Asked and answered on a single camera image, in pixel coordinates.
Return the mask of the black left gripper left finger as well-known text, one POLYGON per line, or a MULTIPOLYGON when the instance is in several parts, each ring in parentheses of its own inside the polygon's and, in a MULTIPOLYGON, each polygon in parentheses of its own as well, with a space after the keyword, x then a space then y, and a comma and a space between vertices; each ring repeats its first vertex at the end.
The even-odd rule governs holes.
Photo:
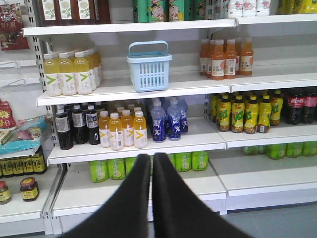
POLYGON ((150 156, 137 156, 131 172, 111 198, 62 238, 146 238, 150 156))

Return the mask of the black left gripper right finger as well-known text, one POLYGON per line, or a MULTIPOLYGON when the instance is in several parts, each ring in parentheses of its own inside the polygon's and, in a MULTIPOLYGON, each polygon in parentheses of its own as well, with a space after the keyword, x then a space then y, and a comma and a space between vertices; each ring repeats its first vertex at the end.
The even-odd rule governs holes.
POLYGON ((249 237, 203 203, 165 153, 154 155, 152 202, 157 238, 249 237))

